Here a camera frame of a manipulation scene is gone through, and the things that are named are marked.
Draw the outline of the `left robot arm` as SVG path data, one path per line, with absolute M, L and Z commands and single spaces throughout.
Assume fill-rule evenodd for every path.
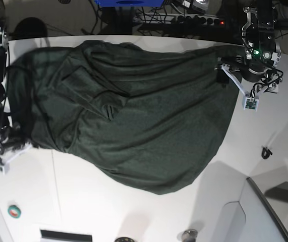
M 247 21 L 241 28 L 245 54 L 240 57 L 223 57 L 222 69 L 242 77 L 256 85 L 278 85 L 283 71 L 277 68 L 281 58 L 279 44 L 275 40 L 274 24 L 277 11 L 272 1 L 252 1 L 244 7 Z

